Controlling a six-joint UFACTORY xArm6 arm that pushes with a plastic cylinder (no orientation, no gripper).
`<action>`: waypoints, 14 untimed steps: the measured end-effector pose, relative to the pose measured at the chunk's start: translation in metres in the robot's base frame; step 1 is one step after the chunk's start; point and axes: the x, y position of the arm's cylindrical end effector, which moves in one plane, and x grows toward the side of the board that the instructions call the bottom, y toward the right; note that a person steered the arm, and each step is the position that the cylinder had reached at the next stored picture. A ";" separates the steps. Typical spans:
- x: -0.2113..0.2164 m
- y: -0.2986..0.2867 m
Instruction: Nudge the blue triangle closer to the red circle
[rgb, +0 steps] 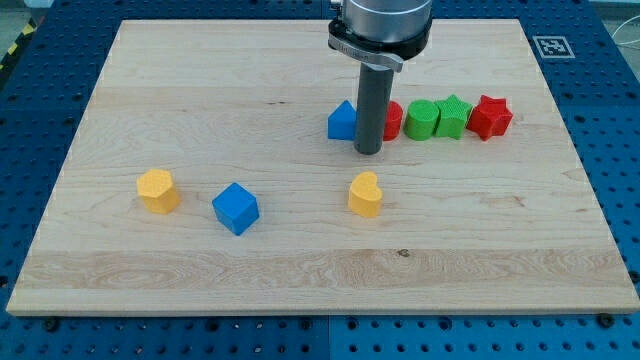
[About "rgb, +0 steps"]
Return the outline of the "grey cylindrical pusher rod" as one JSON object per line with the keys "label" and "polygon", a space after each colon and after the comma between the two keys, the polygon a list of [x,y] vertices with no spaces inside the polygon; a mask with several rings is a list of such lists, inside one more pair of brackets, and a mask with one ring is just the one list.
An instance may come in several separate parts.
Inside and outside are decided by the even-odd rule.
{"label": "grey cylindrical pusher rod", "polygon": [[360,66],[354,147],[361,154],[373,155],[382,147],[393,77],[389,68]]}

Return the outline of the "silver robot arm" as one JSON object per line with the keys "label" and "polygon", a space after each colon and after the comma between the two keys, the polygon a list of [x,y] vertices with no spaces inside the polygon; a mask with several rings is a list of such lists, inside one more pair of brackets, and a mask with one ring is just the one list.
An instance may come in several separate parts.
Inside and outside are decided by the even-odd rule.
{"label": "silver robot arm", "polygon": [[393,78],[427,45],[431,0],[339,0],[328,46],[360,62],[354,148],[381,150]]}

